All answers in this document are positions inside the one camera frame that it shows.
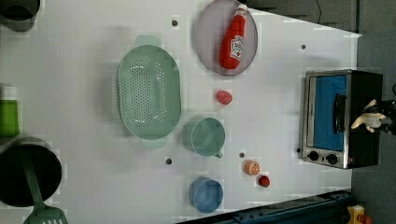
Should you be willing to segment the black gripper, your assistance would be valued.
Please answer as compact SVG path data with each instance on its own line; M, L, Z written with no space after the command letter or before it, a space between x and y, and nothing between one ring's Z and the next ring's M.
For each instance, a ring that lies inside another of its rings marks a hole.
M385 115L386 117L382 120L381 126L375 131L396 134L394 100L377 101L374 99L363 108L363 112L377 112Z

